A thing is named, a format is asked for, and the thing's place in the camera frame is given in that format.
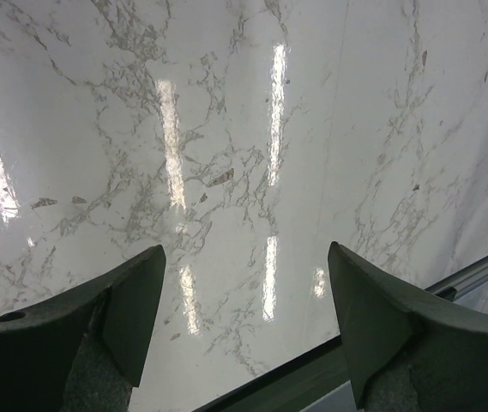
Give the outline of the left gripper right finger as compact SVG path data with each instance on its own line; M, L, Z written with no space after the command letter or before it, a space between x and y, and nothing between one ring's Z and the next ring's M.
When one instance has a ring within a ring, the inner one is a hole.
M337 242L328 272L358 409L488 411L488 314L404 282Z

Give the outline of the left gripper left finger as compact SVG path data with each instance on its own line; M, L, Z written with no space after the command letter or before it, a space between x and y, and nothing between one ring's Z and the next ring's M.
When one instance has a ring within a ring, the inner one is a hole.
M142 379L166 269L161 245L0 316L0 411L125 411Z

